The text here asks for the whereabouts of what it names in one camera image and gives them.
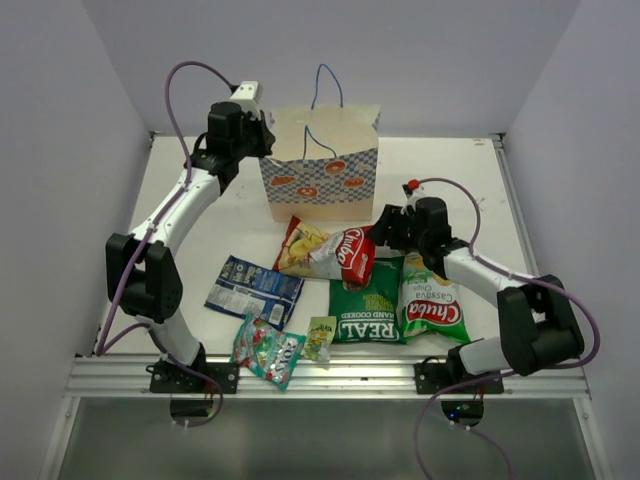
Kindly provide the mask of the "green Chuba cassava chips bag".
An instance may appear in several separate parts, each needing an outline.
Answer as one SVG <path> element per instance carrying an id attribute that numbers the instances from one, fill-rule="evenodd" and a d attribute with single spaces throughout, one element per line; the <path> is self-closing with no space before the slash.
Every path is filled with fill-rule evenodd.
<path id="1" fill-rule="evenodd" d="M 400 298 L 405 339 L 439 334 L 462 344 L 470 341 L 458 286 L 429 270 L 417 252 L 404 257 Z"/>

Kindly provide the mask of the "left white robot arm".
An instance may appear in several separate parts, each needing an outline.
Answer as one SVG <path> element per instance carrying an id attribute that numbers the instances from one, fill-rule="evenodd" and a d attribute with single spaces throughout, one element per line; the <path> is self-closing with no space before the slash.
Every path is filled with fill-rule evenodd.
<path id="1" fill-rule="evenodd" d="M 201 390 L 208 369 L 197 361 L 203 347 L 180 311 L 183 284 L 175 257 L 200 216 L 238 175 L 240 161 L 270 155 L 274 141 L 256 101 L 213 104 L 205 147 L 189 153 L 161 205 L 131 233 L 107 240 L 110 310 L 149 327 L 159 350 L 176 364 L 172 379 L 185 392 Z"/>

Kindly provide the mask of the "red Chuba chips bag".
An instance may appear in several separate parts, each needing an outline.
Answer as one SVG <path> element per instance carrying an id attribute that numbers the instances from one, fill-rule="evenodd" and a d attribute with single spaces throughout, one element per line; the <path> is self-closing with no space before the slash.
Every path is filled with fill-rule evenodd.
<path id="1" fill-rule="evenodd" d="M 293 216 L 273 270 L 300 278 L 340 280 L 356 287 L 369 284 L 376 245 L 370 226 L 328 233 Z"/>

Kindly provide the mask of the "checkered paper bag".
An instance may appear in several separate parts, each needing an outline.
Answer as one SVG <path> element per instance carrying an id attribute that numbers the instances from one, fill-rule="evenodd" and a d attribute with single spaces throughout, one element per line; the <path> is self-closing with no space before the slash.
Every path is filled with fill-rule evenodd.
<path id="1" fill-rule="evenodd" d="M 259 161 L 272 217 L 313 221 L 366 221 L 373 215 L 379 138 L 379 105 L 321 104 L 320 73 L 337 77 L 326 64 L 315 74 L 307 106 L 274 109 L 268 125 L 276 141 Z"/>

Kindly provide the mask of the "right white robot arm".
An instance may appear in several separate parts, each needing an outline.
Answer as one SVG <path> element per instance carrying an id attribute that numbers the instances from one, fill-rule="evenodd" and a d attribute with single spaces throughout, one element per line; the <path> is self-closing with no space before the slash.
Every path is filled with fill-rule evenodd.
<path id="1" fill-rule="evenodd" d="M 413 206 L 387 205 L 367 236 L 378 246 L 415 251 L 425 266 L 496 307 L 499 335 L 451 349 L 442 363 L 423 361 L 429 381 L 468 392 L 481 376 L 511 370 L 527 376 L 579 357 L 584 339 L 562 282 L 499 273 L 452 235 L 446 203 L 435 197 Z"/>

